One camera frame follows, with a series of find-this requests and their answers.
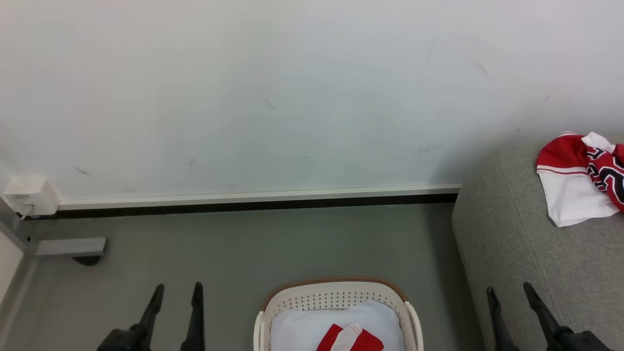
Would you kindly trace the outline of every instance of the white plastic basket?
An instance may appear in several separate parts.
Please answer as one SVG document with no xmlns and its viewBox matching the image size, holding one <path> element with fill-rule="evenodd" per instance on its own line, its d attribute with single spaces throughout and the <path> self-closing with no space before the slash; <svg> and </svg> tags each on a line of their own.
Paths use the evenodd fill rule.
<svg viewBox="0 0 624 351">
<path fill-rule="evenodd" d="M 268 296 L 256 317 L 253 350 L 270 351 L 271 322 L 284 310 L 344 310 L 373 300 L 393 309 L 403 331 L 405 351 L 424 351 L 422 328 L 401 289 L 376 277 L 337 277 L 288 284 Z"/>
</svg>

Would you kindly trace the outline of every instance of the red and white cloth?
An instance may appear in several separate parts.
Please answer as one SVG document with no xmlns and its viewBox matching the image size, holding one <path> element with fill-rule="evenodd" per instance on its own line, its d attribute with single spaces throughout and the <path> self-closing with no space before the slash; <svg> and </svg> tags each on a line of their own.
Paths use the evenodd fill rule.
<svg viewBox="0 0 624 351">
<path fill-rule="evenodd" d="M 548 215 L 557 227 L 624 210 L 624 146 L 565 132 L 537 157 Z"/>
<path fill-rule="evenodd" d="M 316 351 L 383 351 L 384 344 L 359 324 L 345 328 L 334 324 L 323 337 Z"/>
</svg>

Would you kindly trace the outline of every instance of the electrical outlet box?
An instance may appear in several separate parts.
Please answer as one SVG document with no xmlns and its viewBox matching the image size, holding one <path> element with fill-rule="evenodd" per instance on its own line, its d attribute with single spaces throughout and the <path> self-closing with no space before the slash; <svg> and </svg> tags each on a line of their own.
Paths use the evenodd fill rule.
<svg viewBox="0 0 624 351">
<path fill-rule="evenodd" d="M 59 194 L 44 177 L 28 176 L 11 179 L 4 196 L 16 212 L 24 214 L 28 205 L 34 208 L 29 215 L 55 214 L 59 208 Z"/>
</svg>

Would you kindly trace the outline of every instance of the gray sofa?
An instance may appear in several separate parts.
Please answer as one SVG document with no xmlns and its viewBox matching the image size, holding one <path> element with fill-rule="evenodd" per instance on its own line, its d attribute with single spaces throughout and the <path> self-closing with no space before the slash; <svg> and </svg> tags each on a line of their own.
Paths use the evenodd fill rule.
<svg viewBox="0 0 624 351">
<path fill-rule="evenodd" d="M 522 351 L 546 341 L 522 284 L 530 282 L 562 325 L 624 348 L 624 214 L 557 228 L 535 159 L 545 143 L 512 144 L 466 177 L 453 226 L 485 344 L 494 349 L 485 290 L 493 286 Z"/>
</svg>

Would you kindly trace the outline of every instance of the basket rim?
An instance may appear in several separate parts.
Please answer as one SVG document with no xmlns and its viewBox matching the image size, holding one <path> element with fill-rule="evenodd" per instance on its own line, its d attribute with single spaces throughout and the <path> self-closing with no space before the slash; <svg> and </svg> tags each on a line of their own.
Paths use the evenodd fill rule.
<svg viewBox="0 0 624 351">
<path fill-rule="evenodd" d="M 391 282 L 388 279 L 381 278 L 381 277 L 368 276 L 368 275 L 344 275 L 344 276 L 339 276 L 339 277 L 313 278 L 313 279 L 301 280 L 298 282 L 284 284 L 274 289 L 266 297 L 264 303 L 262 303 L 261 311 L 264 312 L 267 306 L 269 305 L 269 302 L 271 302 L 271 299 L 273 299 L 275 295 L 279 294 L 283 290 L 295 288 L 295 287 L 301 287 L 304 285 L 313 285 L 313 284 L 322 284 L 322 283 L 339 283 L 339 282 L 367 282 L 367 283 L 383 284 L 389 287 L 390 289 L 392 289 L 401 298 L 403 302 L 407 302 L 407 295 L 405 295 L 403 290 L 401 290 L 401 288 L 398 285 L 396 285 L 395 283 Z"/>
</svg>

